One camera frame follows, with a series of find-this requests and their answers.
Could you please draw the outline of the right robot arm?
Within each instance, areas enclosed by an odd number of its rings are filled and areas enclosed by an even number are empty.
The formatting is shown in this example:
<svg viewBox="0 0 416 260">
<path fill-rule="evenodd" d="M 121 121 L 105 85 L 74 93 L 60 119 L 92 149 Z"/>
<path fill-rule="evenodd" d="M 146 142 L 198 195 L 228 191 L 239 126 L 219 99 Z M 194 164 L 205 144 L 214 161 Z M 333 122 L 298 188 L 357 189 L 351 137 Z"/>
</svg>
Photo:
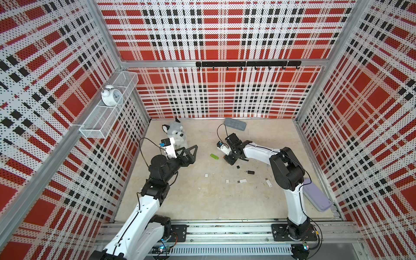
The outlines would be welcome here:
<svg viewBox="0 0 416 260">
<path fill-rule="evenodd" d="M 275 182 L 284 190 L 288 207 L 288 236 L 294 241 L 306 237 L 310 218 L 304 210 L 303 186 L 305 169 L 289 147 L 272 149 L 250 140 L 241 141 L 233 133 L 219 141 L 217 148 L 224 153 L 225 161 L 234 165 L 237 160 L 258 160 L 271 167 Z"/>
</svg>

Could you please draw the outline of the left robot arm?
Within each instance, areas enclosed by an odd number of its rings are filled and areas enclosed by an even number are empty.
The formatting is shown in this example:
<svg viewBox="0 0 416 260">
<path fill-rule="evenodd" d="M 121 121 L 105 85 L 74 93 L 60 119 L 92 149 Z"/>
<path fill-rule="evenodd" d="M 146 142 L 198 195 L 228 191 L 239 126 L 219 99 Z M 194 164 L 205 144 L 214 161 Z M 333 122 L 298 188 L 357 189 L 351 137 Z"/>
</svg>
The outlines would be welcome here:
<svg viewBox="0 0 416 260">
<path fill-rule="evenodd" d="M 102 249 L 95 250 L 90 260 L 143 260 L 158 243 L 171 237 L 171 219 L 157 214 L 170 190 L 169 181 L 180 168 L 195 163 L 198 146 L 168 151 L 151 159 L 146 180 L 138 203 L 127 222 L 115 237 Z"/>
</svg>

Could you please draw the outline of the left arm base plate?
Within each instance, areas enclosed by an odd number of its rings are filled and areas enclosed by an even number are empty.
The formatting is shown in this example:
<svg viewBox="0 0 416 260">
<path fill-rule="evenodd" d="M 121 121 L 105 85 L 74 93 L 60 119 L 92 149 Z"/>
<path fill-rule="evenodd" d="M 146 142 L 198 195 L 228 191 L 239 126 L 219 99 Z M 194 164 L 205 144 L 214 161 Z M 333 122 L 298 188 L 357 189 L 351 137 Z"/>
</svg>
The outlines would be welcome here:
<svg viewBox="0 0 416 260">
<path fill-rule="evenodd" d="M 183 243 L 186 241 L 187 236 L 187 228 L 188 225 L 186 224 L 178 224 L 178 225 L 171 225 L 171 233 L 168 242 L 178 242 Z"/>
</svg>

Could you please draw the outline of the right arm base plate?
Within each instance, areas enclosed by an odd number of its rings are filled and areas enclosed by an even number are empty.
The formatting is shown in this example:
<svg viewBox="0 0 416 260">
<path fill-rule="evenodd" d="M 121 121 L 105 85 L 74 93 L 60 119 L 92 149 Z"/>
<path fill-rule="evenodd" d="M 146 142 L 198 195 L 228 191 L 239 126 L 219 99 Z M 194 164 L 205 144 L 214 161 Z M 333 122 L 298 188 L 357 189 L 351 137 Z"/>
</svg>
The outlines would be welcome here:
<svg viewBox="0 0 416 260">
<path fill-rule="evenodd" d="M 318 236 L 313 225 L 298 227 L 288 224 L 272 224 L 271 233 L 275 242 L 317 242 Z"/>
</svg>

